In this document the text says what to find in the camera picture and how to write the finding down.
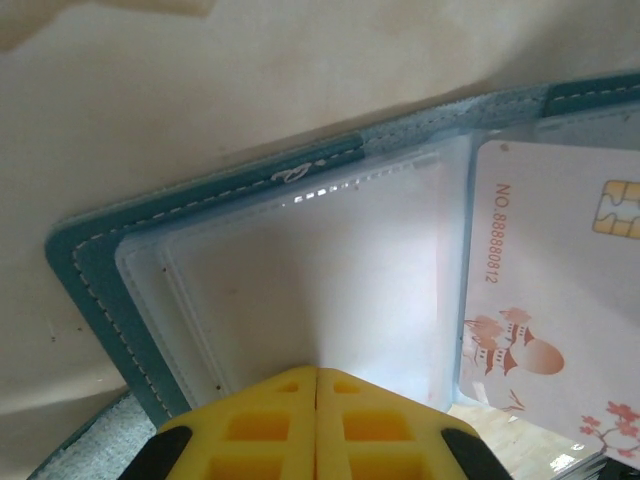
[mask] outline white surface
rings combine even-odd
[[[54,222],[301,132],[315,130],[295,143],[415,102],[640,66],[627,0],[219,0],[199,16],[118,3],[32,2],[55,8],[0,54],[2,478],[24,478],[99,408],[81,399],[122,385],[46,265]],[[3,3],[3,33],[39,18],[16,15],[24,5]],[[54,404],[64,428],[38,414]]]

